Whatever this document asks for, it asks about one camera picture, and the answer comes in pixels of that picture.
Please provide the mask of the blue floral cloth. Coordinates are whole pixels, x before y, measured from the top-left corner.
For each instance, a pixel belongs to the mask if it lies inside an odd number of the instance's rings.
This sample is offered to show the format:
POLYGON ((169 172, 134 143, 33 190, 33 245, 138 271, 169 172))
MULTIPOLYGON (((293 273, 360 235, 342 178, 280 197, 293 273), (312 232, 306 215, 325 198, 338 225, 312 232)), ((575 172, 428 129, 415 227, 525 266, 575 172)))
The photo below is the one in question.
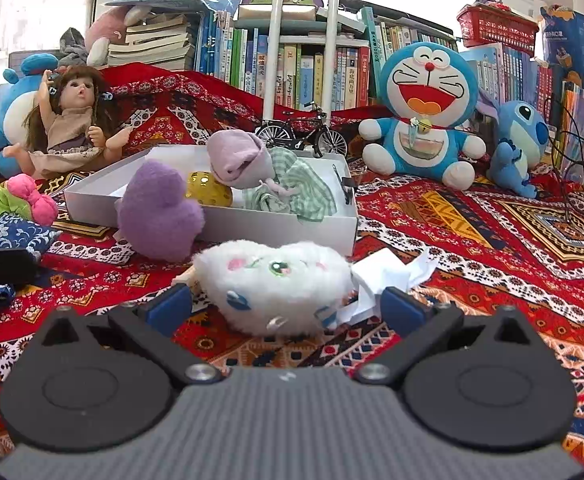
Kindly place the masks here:
MULTIPOLYGON (((26 249, 37 263, 37 274, 40 259, 60 235, 60 231, 50 226, 41 226, 16 214, 4 212, 0 215, 0 249, 26 249)), ((6 308, 9 304, 11 302, 0 302, 0 309, 6 308)))

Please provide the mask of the white paper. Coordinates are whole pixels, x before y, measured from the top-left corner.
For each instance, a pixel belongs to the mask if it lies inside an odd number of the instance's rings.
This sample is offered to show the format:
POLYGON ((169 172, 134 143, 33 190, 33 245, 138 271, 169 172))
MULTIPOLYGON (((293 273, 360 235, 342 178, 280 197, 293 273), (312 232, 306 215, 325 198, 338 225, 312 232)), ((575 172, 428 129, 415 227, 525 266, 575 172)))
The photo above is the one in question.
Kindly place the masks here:
POLYGON ((425 283, 438 266, 439 257, 428 249, 417 258, 403 263, 390 249, 384 248, 350 266, 357 300, 337 313, 337 324, 354 325, 367 318, 381 318, 381 295, 387 287, 410 292, 425 283))

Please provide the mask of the green pink scrunchie bow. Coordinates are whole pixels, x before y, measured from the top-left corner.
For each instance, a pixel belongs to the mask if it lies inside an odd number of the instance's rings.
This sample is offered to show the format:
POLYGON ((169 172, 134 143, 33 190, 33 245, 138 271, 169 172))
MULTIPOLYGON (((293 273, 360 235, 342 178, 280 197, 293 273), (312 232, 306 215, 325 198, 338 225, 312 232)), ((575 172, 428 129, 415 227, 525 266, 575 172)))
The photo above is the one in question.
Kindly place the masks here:
POLYGON ((4 212, 41 226, 52 226, 57 220, 58 206, 49 195, 38 191, 31 176, 17 174, 0 183, 0 215, 4 212))

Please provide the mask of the purple plush monster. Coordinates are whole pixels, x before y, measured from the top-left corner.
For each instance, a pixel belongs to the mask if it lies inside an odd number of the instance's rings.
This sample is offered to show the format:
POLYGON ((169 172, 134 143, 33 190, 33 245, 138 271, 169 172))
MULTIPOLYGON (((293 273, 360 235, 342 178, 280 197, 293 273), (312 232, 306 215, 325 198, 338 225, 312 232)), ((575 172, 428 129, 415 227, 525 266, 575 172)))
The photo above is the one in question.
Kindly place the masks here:
POLYGON ((153 260, 187 260, 204 228, 201 205, 185 197, 185 180, 155 159, 147 159, 136 171, 116 211, 124 239, 139 255, 153 260))

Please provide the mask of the white fluffy plush cat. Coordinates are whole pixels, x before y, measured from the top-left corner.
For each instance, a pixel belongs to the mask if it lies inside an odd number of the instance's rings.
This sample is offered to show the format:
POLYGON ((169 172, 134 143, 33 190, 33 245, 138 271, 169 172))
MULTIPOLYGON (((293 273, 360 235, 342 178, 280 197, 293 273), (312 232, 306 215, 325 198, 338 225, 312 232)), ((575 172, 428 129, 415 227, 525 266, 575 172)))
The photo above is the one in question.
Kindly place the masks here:
POLYGON ((230 240, 194 255, 192 264, 208 300, 235 330, 252 336, 333 330, 355 290, 349 262, 310 242, 269 247, 230 240))

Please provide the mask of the green checkered cloth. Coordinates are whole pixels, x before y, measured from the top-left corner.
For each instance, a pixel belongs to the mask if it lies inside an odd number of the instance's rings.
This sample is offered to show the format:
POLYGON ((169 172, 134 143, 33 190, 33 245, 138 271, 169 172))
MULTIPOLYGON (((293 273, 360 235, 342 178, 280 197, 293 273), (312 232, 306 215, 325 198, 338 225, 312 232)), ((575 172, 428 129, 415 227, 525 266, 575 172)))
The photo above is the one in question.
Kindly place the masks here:
POLYGON ((308 162, 286 148, 273 148, 270 156, 275 175, 243 191, 246 209, 295 214, 310 222, 337 213, 331 188, 308 162))

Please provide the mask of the lilac knit sock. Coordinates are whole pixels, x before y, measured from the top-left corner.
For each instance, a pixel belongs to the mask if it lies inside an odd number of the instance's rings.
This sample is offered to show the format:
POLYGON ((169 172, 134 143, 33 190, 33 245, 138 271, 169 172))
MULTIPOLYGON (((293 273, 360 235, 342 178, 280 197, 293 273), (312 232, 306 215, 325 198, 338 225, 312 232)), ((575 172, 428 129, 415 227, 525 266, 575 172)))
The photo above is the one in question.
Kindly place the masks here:
POLYGON ((275 177, 270 153, 254 133, 219 130, 209 137, 206 149, 215 179, 230 188, 257 188, 275 177))

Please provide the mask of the white cardboard box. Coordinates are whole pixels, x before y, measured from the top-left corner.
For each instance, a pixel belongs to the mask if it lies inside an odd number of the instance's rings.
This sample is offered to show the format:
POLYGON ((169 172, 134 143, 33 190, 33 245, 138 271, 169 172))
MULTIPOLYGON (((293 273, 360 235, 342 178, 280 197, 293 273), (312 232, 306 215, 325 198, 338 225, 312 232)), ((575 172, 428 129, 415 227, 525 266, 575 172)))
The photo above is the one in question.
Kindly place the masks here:
MULTIPOLYGON (((298 219, 295 214, 247 210, 240 191, 233 193, 228 207, 204 206, 205 224, 200 239, 210 243, 227 240, 253 240, 271 247, 297 242, 314 242, 331 247, 344 257, 353 254, 357 237, 356 201, 346 200, 341 188, 342 177, 350 175, 346 159, 328 154, 314 158, 308 152, 297 152, 330 188, 336 212, 320 222, 298 219)), ((128 182, 148 159, 156 159, 188 177, 195 170, 207 171, 209 157, 202 145, 156 145, 115 162, 85 179, 65 188, 64 199, 68 215, 76 222, 94 226, 117 226, 116 201, 128 182)))

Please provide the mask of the blue white whale plush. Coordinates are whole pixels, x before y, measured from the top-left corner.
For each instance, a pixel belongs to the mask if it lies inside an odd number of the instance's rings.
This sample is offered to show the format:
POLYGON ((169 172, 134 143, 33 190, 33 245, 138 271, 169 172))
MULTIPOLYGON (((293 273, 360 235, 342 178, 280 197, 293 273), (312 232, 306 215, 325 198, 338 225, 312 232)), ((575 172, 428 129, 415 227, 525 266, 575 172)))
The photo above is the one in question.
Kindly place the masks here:
POLYGON ((0 87, 0 174, 11 178, 21 172, 13 158, 5 158, 6 146, 26 143, 27 115, 34 106, 36 92, 45 70, 55 70, 58 59, 51 53, 33 53, 22 59, 18 70, 6 68, 0 87))

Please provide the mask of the Stitch plush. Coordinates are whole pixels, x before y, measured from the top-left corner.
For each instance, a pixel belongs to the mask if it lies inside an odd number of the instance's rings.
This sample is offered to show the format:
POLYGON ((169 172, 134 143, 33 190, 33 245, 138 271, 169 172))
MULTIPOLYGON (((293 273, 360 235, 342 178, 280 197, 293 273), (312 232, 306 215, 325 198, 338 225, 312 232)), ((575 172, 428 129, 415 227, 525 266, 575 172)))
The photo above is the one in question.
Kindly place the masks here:
POLYGON ((549 128, 542 115, 524 101, 497 106, 482 90, 477 110, 496 121, 487 178, 518 196, 536 198, 537 189, 530 183, 529 173, 540 164, 549 142, 549 128))

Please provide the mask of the grey cloth bundle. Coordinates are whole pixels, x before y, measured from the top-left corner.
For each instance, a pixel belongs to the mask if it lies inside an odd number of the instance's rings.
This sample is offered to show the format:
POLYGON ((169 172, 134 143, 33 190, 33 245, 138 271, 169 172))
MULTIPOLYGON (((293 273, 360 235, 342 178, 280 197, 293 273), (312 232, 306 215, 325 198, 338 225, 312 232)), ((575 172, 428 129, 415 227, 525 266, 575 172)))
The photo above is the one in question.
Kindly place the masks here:
POLYGON ((68 27, 60 37, 60 66, 85 66, 88 50, 83 35, 74 27, 68 27))

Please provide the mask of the pink bunny plush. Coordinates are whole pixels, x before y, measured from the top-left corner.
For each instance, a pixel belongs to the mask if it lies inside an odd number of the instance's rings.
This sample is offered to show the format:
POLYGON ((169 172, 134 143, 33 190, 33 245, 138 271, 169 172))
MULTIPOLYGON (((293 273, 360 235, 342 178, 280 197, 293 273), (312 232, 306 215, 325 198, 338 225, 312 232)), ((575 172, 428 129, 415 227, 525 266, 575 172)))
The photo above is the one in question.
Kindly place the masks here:
POLYGON ((104 12, 86 32, 86 64, 92 67, 106 65, 112 44, 124 44, 127 28, 139 23, 149 12, 148 6, 113 6, 104 12))

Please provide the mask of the stack of grey books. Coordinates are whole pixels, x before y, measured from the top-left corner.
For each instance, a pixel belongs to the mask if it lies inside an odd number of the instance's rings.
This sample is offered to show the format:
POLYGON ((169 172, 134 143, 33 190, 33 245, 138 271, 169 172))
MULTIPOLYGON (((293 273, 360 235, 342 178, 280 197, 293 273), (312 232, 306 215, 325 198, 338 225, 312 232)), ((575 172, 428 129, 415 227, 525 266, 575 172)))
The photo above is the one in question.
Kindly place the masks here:
POLYGON ((124 44, 110 44, 106 66, 143 63, 165 70, 191 70, 196 30, 185 14, 150 14, 126 29, 124 44))

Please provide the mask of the red plastic basket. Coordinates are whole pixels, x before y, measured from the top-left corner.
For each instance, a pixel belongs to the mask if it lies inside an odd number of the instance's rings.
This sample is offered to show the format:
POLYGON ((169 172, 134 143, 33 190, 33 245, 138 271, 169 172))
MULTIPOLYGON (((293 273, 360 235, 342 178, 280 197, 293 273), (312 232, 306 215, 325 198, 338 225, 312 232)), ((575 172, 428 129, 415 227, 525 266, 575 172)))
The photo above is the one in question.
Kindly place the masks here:
POLYGON ((513 12, 500 1, 467 4, 456 19, 465 47, 497 42, 534 56, 536 35, 539 32, 537 22, 513 12))

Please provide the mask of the blue cardboard box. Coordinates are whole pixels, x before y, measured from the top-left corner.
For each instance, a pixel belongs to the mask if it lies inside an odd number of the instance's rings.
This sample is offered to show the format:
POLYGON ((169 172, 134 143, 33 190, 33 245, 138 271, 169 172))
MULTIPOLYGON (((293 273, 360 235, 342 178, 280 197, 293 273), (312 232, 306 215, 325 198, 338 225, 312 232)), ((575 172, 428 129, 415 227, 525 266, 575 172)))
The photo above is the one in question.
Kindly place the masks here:
POLYGON ((567 6, 542 6, 541 30, 546 62, 557 64, 563 76, 584 89, 584 14, 567 6))

